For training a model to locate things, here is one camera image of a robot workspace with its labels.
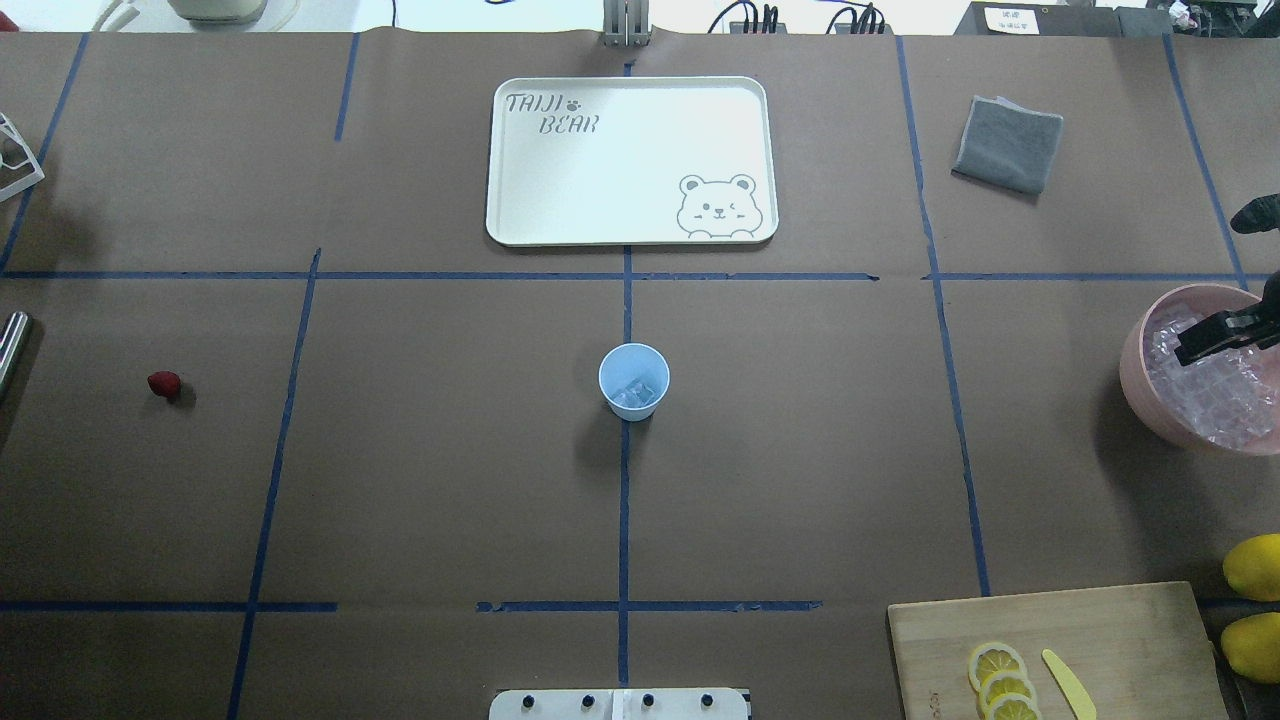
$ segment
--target red berry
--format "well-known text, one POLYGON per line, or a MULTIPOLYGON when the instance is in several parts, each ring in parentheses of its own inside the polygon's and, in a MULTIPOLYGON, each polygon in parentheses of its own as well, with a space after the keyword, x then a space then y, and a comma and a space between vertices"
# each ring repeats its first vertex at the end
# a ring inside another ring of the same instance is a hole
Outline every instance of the red berry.
POLYGON ((169 370, 151 373, 147 378, 147 384, 151 387, 151 392, 166 400, 178 397, 178 393, 182 391, 182 378, 169 370))

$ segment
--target yellow knife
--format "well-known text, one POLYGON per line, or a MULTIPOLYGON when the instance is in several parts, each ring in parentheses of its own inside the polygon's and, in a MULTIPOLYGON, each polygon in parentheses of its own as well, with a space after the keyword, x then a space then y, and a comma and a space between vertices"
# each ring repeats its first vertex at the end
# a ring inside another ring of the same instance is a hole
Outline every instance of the yellow knife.
POLYGON ((1047 648, 1041 653, 1041 657, 1044 659, 1044 665, 1048 665, 1048 671, 1053 674, 1057 687, 1066 696, 1066 703, 1071 706, 1075 720, 1098 720, 1098 708, 1093 706, 1093 698, 1089 697, 1084 685, 1080 684, 1080 679, 1066 666, 1066 662, 1062 662, 1057 653, 1047 648))

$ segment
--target rectangular white tray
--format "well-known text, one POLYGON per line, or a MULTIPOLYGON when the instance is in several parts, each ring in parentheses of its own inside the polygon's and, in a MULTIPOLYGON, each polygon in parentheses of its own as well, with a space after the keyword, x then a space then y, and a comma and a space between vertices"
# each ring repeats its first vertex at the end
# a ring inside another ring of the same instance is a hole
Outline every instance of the rectangular white tray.
POLYGON ((485 227, 522 247, 762 242, 778 227, 764 88, 509 79, 493 97, 485 227))

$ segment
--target yellow lemon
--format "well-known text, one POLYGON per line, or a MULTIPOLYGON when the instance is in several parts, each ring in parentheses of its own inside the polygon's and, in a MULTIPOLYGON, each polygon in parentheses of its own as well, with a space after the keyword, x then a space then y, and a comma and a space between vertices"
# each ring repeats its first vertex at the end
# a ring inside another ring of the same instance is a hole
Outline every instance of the yellow lemon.
POLYGON ((1222 630, 1222 655, 1242 678, 1280 683, 1280 612, 1240 618, 1222 630))
POLYGON ((1260 602, 1280 601, 1280 533, 1249 538, 1222 560, 1231 589, 1260 602))
POLYGON ((1027 664, 1018 651, 1002 642, 988 642, 973 648, 969 653, 969 684, 973 692, 982 691, 982 683, 1001 670, 1027 673, 1027 664))
POLYGON ((987 720, 1042 720, 1036 702, 1018 693, 1005 693, 987 708, 987 720))
POLYGON ((1023 670, 1001 670, 987 675, 987 679, 982 682, 982 689, 978 691, 978 706, 986 714, 995 705, 996 698, 1010 693, 1029 697, 1032 703, 1037 702, 1036 685, 1023 674, 1023 670))

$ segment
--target bear drawing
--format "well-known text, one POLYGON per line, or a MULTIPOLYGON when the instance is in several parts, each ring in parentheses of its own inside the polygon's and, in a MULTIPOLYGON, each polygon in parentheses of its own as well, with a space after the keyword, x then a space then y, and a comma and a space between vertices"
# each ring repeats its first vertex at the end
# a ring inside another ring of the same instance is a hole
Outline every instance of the bear drawing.
POLYGON ((755 181, 750 176, 733 176, 728 182, 708 182, 698 176, 680 181, 685 202, 676 213, 680 228, 690 238, 710 240, 731 237, 746 240, 764 223, 764 215, 755 206, 755 181))

